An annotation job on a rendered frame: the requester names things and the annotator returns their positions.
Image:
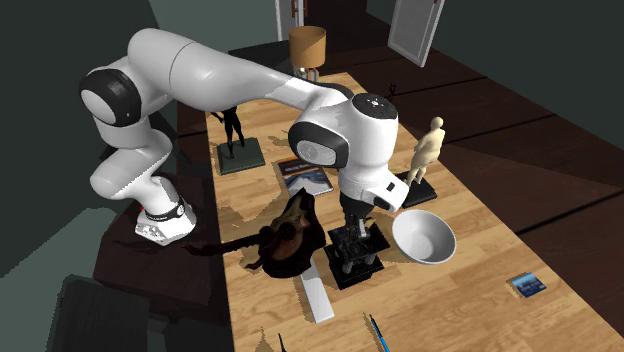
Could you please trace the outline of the dark robot stand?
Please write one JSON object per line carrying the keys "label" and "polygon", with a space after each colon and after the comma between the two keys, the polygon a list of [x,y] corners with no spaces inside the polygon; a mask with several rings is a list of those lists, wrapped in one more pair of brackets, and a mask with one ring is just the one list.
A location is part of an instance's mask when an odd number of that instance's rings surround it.
{"label": "dark robot stand", "polygon": [[231,318],[223,258],[194,256],[184,244],[221,242],[213,179],[164,175],[192,206],[194,230],[161,246],[135,233],[140,205],[134,201],[103,234],[93,278],[150,300],[150,311],[229,329]]}

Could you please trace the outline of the white bowl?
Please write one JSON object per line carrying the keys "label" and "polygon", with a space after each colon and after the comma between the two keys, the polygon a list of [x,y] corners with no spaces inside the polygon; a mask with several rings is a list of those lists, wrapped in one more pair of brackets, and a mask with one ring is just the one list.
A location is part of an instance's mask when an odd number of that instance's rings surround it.
{"label": "white bowl", "polygon": [[401,253],[420,264],[441,264],[456,252],[453,230],[442,218],[425,210],[405,210],[397,215],[392,236]]}

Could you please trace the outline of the black figure on green base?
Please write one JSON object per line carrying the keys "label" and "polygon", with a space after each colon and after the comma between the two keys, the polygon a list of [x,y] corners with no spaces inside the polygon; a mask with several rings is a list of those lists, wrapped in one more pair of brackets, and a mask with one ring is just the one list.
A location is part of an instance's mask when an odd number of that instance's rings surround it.
{"label": "black figure on green base", "polygon": [[217,146],[220,174],[227,175],[265,165],[257,138],[245,138],[234,106],[220,113],[211,112],[223,125],[226,142]]}

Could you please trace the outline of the dark brown horned animal skull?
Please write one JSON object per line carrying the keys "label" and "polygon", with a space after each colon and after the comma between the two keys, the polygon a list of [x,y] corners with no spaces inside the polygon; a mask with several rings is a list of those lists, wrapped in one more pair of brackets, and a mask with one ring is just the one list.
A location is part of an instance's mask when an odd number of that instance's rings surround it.
{"label": "dark brown horned animal skull", "polygon": [[245,266],[261,268],[272,278],[292,278],[310,269],[313,253],[326,246],[326,235],[316,212],[315,197],[301,188],[288,200],[280,216],[258,233],[221,244],[198,247],[184,244],[195,256],[216,256],[244,247],[258,246],[258,258]]}

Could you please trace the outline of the white door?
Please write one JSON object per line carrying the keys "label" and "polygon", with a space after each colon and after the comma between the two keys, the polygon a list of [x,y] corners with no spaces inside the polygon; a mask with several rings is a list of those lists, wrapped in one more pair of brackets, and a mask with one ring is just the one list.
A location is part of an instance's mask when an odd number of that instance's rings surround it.
{"label": "white door", "polygon": [[445,0],[396,0],[388,46],[424,67]]}

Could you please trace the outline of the white remote control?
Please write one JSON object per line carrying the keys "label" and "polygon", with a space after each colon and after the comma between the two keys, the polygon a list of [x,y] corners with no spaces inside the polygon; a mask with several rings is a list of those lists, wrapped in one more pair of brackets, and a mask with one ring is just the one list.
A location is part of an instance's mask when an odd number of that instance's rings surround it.
{"label": "white remote control", "polygon": [[300,278],[314,322],[320,324],[332,319],[334,311],[313,258],[310,259],[309,268],[300,275]]}

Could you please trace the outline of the beige figure on black base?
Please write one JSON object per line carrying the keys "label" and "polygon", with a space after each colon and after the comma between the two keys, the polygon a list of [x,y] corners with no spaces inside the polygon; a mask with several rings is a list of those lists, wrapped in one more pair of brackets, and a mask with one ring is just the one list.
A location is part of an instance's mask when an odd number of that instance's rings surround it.
{"label": "beige figure on black base", "polygon": [[400,174],[404,183],[409,187],[409,193],[402,204],[404,209],[437,197],[434,188],[423,177],[427,167],[437,161],[440,155],[445,137],[445,131],[442,129],[443,123],[443,119],[439,116],[431,120],[430,131],[414,147],[410,170]]}

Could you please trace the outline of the blue pen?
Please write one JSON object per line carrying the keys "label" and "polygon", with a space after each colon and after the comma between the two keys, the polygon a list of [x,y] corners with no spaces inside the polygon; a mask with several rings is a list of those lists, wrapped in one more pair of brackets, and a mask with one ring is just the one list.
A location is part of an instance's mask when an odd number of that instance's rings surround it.
{"label": "blue pen", "polygon": [[386,341],[385,341],[385,339],[384,339],[384,337],[382,335],[382,332],[379,329],[378,324],[376,323],[374,317],[371,314],[369,314],[369,319],[370,319],[370,322],[371,322],[371,324],[373,326],[373,329],[374,329],[374,331],[375,331],[375,333],[376,333],[376,335],[377,335],[377,337],[378,337],[378,339],[379,339],[379,341],[381,343],[383,351],[384,352],[390,352],[390,350],[389,350],[389,348],[387,346],[387,343],[386,343]]}

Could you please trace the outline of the book with mountain cover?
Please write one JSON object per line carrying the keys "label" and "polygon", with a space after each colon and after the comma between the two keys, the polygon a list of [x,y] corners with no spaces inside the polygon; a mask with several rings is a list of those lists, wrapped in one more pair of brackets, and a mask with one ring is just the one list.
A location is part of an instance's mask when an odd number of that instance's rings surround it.
{"label": "book with mountain cover", "polygon": [[311,195],[321,195],[334,190],[325,171],[297,158],[282,159],[277,166],[290,196],[304,188]]}

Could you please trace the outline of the lamp with orange shade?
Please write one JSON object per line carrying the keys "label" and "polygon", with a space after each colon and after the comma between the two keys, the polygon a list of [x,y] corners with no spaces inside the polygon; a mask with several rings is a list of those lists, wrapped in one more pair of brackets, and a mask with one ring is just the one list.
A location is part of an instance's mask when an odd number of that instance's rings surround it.
{"label": "lamp with orange shade", "polygon": [[297,77],[318,81],[318,68],[326,59],[326,30],[318,26],[298,26],[291,29],[289,53]]}

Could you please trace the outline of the small blue box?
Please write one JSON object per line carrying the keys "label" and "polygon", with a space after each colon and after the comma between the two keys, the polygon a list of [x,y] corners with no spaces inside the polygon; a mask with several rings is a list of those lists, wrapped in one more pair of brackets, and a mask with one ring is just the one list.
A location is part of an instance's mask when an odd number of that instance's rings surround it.
{"label": "small blue box", "polygon": [[529,298],[546,289],[546,285],[532,272],[516,275],[507,280],[507,284],[521,298]]}

